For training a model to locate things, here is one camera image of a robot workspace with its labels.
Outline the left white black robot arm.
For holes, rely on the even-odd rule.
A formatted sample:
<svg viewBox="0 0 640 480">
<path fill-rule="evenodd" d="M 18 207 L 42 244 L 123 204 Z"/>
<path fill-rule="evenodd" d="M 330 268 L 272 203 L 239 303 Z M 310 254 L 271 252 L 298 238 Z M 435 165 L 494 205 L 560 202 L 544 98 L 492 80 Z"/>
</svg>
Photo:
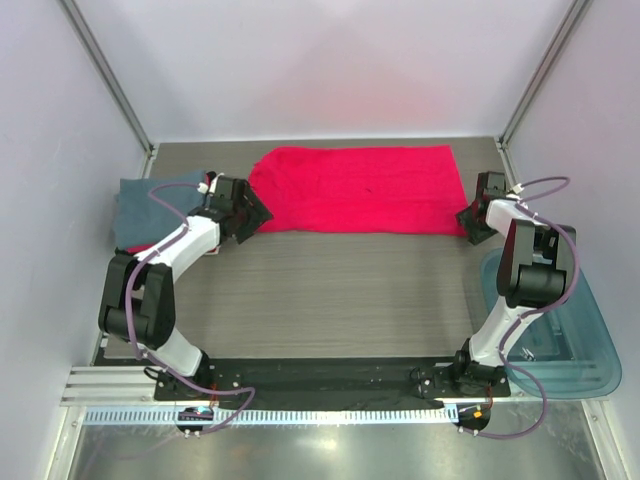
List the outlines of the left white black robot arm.
<svg viewBox="0 0 640 480">
<path fill-rule="evenodd" d="M 193 189 L 202 200 L 183 214 L 157 196 L 173 186 Z M 247 180 L 224 174 L 197 184 L 159 185 L 149 197 L 177 215 L 179 226 L 138 254 L 118 253 L 111 259 L 98 326 L 130 344 L 136 358 L 147 359 L 176 378 L 187 396 L 200 399 L 212 389 L 210 360 L 176 326 L 174 284 L 206 253 L 228 239 L 245 242 L 273 215 Z"/>
</svg>

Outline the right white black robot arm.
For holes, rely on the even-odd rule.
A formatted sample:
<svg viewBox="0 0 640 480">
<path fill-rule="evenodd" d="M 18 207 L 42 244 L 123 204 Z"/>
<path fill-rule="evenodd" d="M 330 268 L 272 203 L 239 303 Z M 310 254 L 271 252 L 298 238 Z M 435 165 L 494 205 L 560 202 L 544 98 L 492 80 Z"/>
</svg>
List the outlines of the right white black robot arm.
<svg viewBox="0 0 640 480">
<path fill-rule="evenodd" d="M 576 229 L 530 210 L 524 189 L 523 184 L 508 188 L 503 173 L 481 172 L 473 202 L 456 214 L 469 243 L 478 245 L 496 234 L 504 238 L 496 274 L 498 300 L 446 368 L 446 378 L 464 396 L 479 396 L 504 381 L 514 344 L 576 288 Z"/>
</svg>

